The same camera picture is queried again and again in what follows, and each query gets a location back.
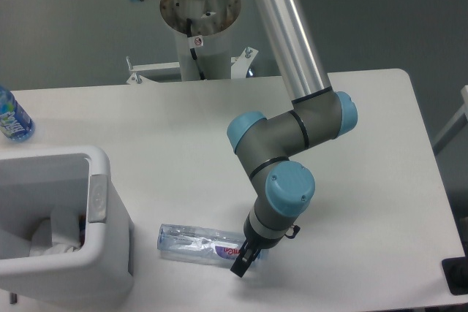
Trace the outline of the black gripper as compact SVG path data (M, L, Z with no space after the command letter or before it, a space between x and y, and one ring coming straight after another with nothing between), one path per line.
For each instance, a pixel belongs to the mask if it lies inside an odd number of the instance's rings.
M299 229L286 229L259 234L253 229L245 229L246 240L230 271L238 277L243 277L262 250L273 248L283 238L294 239L299 232Z

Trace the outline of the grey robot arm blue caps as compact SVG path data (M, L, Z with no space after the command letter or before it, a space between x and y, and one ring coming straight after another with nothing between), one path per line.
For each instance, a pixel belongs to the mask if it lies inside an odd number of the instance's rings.
M227 128L234 153L257 198L244 223L245 241L231 270L243 276L262 250L298 233L295 220L315 190L310 171L292 156L351 131L358 112L336 92L321 67L312 36L295 0L255 0L292 109L273 118L244 113ZM240 0L160 0L160 12L176 38L183 80L230 75L227 32Z

